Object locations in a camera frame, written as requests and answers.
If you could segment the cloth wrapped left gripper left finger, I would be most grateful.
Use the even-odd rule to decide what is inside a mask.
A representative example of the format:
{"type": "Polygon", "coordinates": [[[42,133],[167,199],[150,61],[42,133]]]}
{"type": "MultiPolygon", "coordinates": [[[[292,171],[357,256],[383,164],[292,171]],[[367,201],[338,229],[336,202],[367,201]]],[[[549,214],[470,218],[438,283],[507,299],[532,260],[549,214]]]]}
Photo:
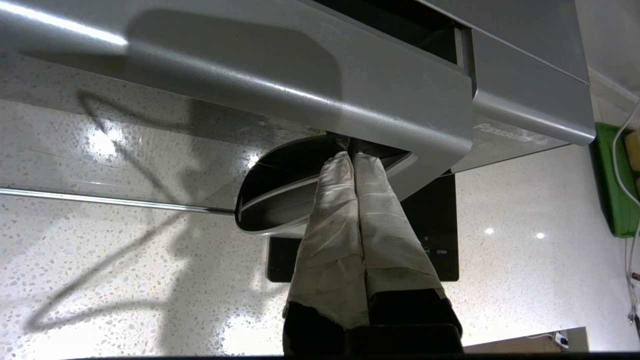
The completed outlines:
{"type": "Polygon", "coordinates": [[[323,164],[286,305],[287,356],[340,356],[348,331],[370,323],[354,167],[347,152],[323,164]]]}

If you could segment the cloth wrapped left gripper right finger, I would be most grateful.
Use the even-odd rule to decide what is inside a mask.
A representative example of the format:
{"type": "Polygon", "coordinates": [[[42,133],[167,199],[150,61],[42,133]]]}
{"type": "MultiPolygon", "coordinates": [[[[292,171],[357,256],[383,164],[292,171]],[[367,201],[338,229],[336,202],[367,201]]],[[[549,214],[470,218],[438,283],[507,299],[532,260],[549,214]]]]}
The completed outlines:
{"type": "Polygon", "coordinates": [[[382,162],[357,153],[353,164],[370,323],[460,326],[382,162]]]}

